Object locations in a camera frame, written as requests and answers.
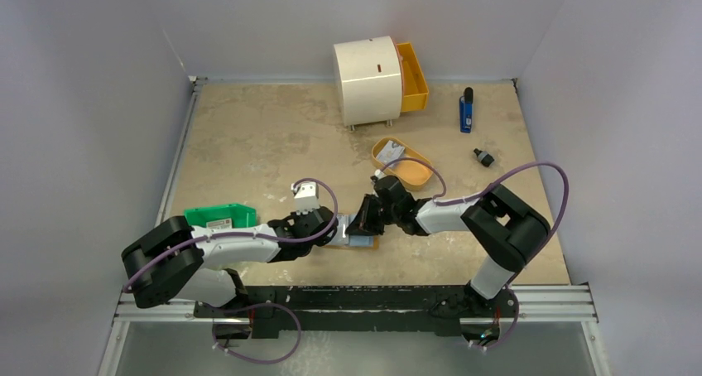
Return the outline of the orange leather card holder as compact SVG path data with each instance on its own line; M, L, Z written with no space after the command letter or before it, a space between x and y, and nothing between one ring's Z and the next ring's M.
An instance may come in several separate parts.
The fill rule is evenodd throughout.
M355 214L348 215L348 216L349 216L349 221L350 221L350 219L353 218L355 216ZM334 241L334 236L336 235L336 232L337 232L337 227L336 227L336 230L334 231L334 233L330 235L330 241L325 246L323 246L323 248L374 250L374 249L377 249L379 246L378 236L367 236L367 235L349 235L349 244L346 246L339 246Z

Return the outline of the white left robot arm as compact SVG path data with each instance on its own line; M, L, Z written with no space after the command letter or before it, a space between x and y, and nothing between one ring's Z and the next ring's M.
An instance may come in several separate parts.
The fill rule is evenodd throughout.
M234 229L192 226L185 217L173 216L122 251L127 274L123 292L133 294L139 308L182 298L215 306L227 317L239 316L247 295L231 264L303 258L326 245L337 225L336 213L324 206Z

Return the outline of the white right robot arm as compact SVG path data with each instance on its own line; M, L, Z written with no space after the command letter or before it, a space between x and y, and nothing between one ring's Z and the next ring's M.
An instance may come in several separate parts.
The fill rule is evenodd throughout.
M464 294L467 309L477 316L497 305L498 293L541 251L551 231L540 213L501 184L447 205L415 198L395 176L375 180L373 189L344 232L380 236L388 225L413 236L470 232L487 254Z

